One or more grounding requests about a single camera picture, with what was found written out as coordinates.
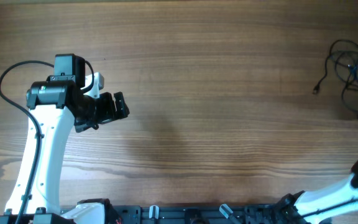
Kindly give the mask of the black USB cable short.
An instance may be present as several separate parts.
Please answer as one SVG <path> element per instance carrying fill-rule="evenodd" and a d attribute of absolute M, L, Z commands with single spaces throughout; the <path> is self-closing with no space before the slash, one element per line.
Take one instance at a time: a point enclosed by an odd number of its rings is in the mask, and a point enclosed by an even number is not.
<path fill-rule="evenodd" d="M 358 51 L 338 50 L 330 59 L 335 75 L 344 84 L 342 94 L 347 91 L 358 93 Z"/>

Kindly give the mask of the black USB cable long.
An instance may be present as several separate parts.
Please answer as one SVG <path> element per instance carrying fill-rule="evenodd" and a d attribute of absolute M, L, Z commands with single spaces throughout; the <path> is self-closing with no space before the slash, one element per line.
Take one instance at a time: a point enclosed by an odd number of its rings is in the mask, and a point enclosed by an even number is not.
<path fill-rule="evenodd" d="M 329 62 L 333 63 L 335 76 L 344 84 L 340 94 L 341 102 L 349 111 L 356 114 L 358 121 L 358 109 L 345 100 L 348 91 L 358 93 L 358 44 L 351 40 L 338 39 L 330 45 L 324 60 L 324 75 L 314 86 L 314 95 L 319 94 L 322 82 L 328 77 Z"/>

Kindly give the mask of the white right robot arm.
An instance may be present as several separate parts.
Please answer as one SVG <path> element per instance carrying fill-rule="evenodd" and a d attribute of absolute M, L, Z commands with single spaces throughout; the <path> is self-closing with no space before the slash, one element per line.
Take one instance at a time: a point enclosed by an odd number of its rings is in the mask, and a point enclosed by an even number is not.
<path fill-rule="evenodd" d="M 345 179 L 323 189 L 288 194 L 273 210 L 279 223 L 322 223 L 358 211 L 358 161 Z"/>

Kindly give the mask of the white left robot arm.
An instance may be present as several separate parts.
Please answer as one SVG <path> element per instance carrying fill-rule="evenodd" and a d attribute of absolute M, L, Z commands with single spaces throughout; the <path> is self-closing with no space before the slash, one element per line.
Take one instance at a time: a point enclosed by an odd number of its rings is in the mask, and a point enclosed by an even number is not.
<path fill-rule="evenodd" d="M 80 133 L 124 119 L 129 109 L 123 94 L 101 93 L 99 73 L 86 75 L 89 61 L 58 54 L 53 75 L 27 90 L 29 129 L 19 176 L 0 223 L 123 223 L 106 198 L 82 200 L 62 213 L 60 176 L 70 131 Z"/>

